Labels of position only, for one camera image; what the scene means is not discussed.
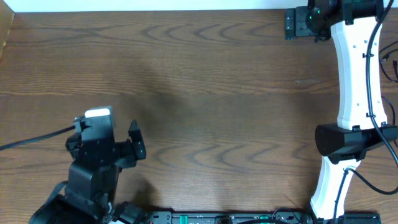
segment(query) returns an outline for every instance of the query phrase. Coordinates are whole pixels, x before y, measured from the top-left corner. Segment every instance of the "wire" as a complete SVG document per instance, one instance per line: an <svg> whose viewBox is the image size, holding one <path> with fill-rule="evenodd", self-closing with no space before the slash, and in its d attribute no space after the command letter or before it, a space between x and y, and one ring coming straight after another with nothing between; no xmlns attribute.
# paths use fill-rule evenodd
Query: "wire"
<svg viewBox="0 0 398 224"><path fill-rule="evenodd" d="M337 198L335 201L335 211L333 212L333 220L332 220L333 224L336 223L337 205L338 205L338 201L340 200L341 191L343 190L343 186L344 186L344 182L346 181L347 174L348 174L348 169L345 169L343 179L341 180L340 188L338 189Z"/></svg>
<svg viewBox="0 0 398 224"><path fill-rule="evenodd" d="M394 161L395 161L395 163L396 163L396 165L398 167L397 154L394 151L394 149L392 148L392 146L390 145L390 143L388 142L388 140L386 139L386 137L383 135L383 133L381 133L381 131L379 129L379 126L377 125L376 120L375 120L376 115L374 115L374 113L373 113L371 79L370 79L370 77L371 77L370 76L370 61L371 61L371 52L372 52L372 46L373 46L374 38L375 38L375 36L376 36L381 24L383 23L384 19L386 18L388 12L390 11L393 2L394 2L394 0L390 0L389 1L388 5L386 7L386 10L383 12L383 15L381 16L381 18L378 20L378 22L374 26L374 29L373 29L372 34L371 34L370 39L369 39L368 48L366 49L366 68L365 68L365 72L366 72L366 94L367 94L367 97L368 97L368 108L369 108L368 116L370 117L370 119L372 121L374 129L376 130L377 134L379 135L379 137L381 138L383 143L387 146L389 152L391 153L392 158L394 159ZM391 47L392 45L394 45L396 43L398 43L398 41L395 41L394 43L388 45L387 47L384 47L380 52L386 50L387 48ZM382 68L383 73L386 75L386 77L390 81L398 82L398 81L392 80L390 77L388 77L388 75L384 71L382 65L381 65L381 68ZM392 106L391 102L388 101L386 98L384 98L384 100L386 100L391 105L391 108L395 112L394 107ZM393 194L396 194L398 192L398 186L394 190L389 191L389 192L381 190L381 189L378 189L373 184L371 184L369 181L367 181L361 174L359 174L359 172L357 172L356 170L354 170L352 168L347 167L344 170L344 176L343 176L343 179L341 180L340 188L339 188L339 191L338 191L338 194L337 194L336 203L335 203L335 210L333 212L333 222L336 221L337 206L338 206L338 202L339 202L339 199L340 199L341 191L343 189L346 176L348 175L348 171L351 171L353 174L357 175L368 187L370 187L371 189L373 189L377 193L380 193L380 194L383 194L383 195L393 195Z"/></svg>
<svg viewBox="0 0 398 224"><path fill-rule="evenodd" d="M392 125L396 125L396 111L394 109L394 106L386 97L381 96L381 98L385 100L388 103L388 105L390 105L392 111ZM394 144L396 145L396 148L398 148L397 140L394 140Z"/></svg>
<svg viewBox="0 0 398 224"><path fill-rule="evenodd" d="M255 219L255 220L249 220L249 221L244 221L244 222L240 222L238 224L255 224L255 223L275 223L275 224L289 224L287 222L283 222L280 220L275 220L275 219Z"/></svg>
<svg viewBox="0 0 398 224"><path fill-rule="evenodd" d="M26 139L26 140L22 140L22 141L6 144L4 146L0 146L0 151L3 151L5 149L10 149L12 147L20 146L20 145L23 145L23 144L28 144L28 143L33 143L33 142L38 142L38 141L41 141L41 140L49 139L49 138L52 138L52 137L57 136L59 134L63 134L65 132L71 131L73 129L75 129L75 127L74 126L70 126L68 128L65 128L65 129L50 133L50 134L46 134L46 135L43 135L43 136L39 136L39 137L36 137L36 138L31 138L31 139Z"/></svg>
<svg viewBox="0 0 398 224"><path fill-rule="evenodd" d="M393 46L394 44L398 44L398 40L397 40L397 41L394 41L393 43L391 43L391 44L387 45L386 47L384 47L383 49L381 49L381 50L379 51L379 54L380 54L381 52L385 51L386 49L388 49L389 47Z"/></svg>
<svg viewBox="0 0 398 224"><path fill-rule="evenodd" d="M386 137L384 137L383 133L381 133L381 131L379 129L379 126L377 125L376 120L375 120L376 116L373 113L373 103L372 103L372 93L371 93L371 79L370 79L370 77L371 77L370 76L370 61L371 61L371 51L372 51L374 38L375 38L375 36L376 36L376 34L377 34L382 22L384 21L384 19L386 18L388 12L390 11L393 2L394 2L394 0L390 0L389 1L389 4L387 5L386 10L384 11L383 15L378 20L376 26L374 27L374 29L372 31L371 37L369 39L368 49L366 51L366 69L365 69L365 71L366 71L366 92L367 92L367 96L368 96L368 107L369 107L369 114L368 115L369 115L369 117L370 117L370 119L372 121L374 129L376 130L377 134L379 135L379 137L381 138L383 143L387 146L389 152L391 153L392 158L394 159L394 161L395 161L395 163L396 163L396 165L398 167L397 154L394 151L394 149L392 148L392 146L390 145L390 143L388 142L388 140L386 139ZM372 188L371 186L373 186L369 182L365 182L364 181L364 183L366 185L368 185L370 188ZM398 187L395 190L389 192L389 194L395 194L397 192L398 192Z"/></svg>
<svg viewBox="0 0 398 224"><path fill-rule="evenodd" d="M385 69L384 69L382 63L383 63L384 60L387 60L387 59L390 57L390 54L391 54L391 53L394 53L394 52L398 51L398 49L394 49L394 50L389 51L389 52L386 53L383 57L380 57L380 54L381 54L381 52L383 52L384 50L388 49L389 47L393 46L393 45L396 44L396 43L398 43L398 41L393 42L392 44L388 45L387 47L384 47L381 51L379 51L379 65L380 65L380 67L381 67L381 71L383 72L384 76L385 76L388 80L390 80L390 82L393 82L393 83L398 83L398 80L393 80L392 78L390 78L389 75L387 75L387 72L385 71ZM397 72L397 67L396 67L396 60L394 60L393 66L394 66L394 70L395 70L395 72L396 72L396 77L397 77L397 79L398 79L398 72Z"/></svg>
<svg viewBox="0 0 398 224"><path fill-rule="evenodd" d="M272 218L273 219L276 219L276 213L278 213L279 210L288 210L288 211L290 211L293 214L294 218L298 221L298 223L301 223L300 219L297 218L296 214L290 208L285 208L285 207L278 208L277 210L275 210L274 213L272 214Z"/></svg>

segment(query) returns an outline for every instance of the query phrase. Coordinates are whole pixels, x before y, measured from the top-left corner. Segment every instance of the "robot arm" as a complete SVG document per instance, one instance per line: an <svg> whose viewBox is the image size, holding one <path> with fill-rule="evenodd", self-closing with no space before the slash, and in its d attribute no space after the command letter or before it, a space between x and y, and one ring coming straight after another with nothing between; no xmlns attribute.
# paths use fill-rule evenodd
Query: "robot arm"
<svg viewBox="0 0 398 224"><path fill-rule="evenodd" d="M355 169L368 150L382 144L368 116L366 89L366 50L369 37L382 14L383 1L309 1L308 7L288 9L285 15L286 39L313 35L316 40L333 38L338 57L340 108L335 124L319 125L315 130L322 168L317 189L311 198L316 220L344 215L344 201L353 173L346 177L338 198L344 169ZM376 123L387 140L395 140L396 126L387 125L381 102L378 30L371 54L371 93Z"/></svg>

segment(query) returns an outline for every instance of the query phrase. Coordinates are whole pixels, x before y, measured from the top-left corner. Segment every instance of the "table surface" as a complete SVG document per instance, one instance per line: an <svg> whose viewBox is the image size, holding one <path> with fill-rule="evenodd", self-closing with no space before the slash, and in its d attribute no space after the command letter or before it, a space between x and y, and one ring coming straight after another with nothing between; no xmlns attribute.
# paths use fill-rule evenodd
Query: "table surface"
<svg viewBox="0 0 398 224"><path fill-rule="evenodd" d="M395 40L396 22L393 10L380 46ZM397 85L381 80L397 105ZM116 140L137 119L147 146L147 159L121 173L117 203L305 208L321 165L314 130L336 122L338 84L333 41L284 40L283 10L21 13L0 64L0 144L112 105ZM67 179L69 135L0 153L0 223L27 222ZM385 147L358 170L382 189L398 184ZM397 203L354 177L345 209L396 223Z"/></svg>

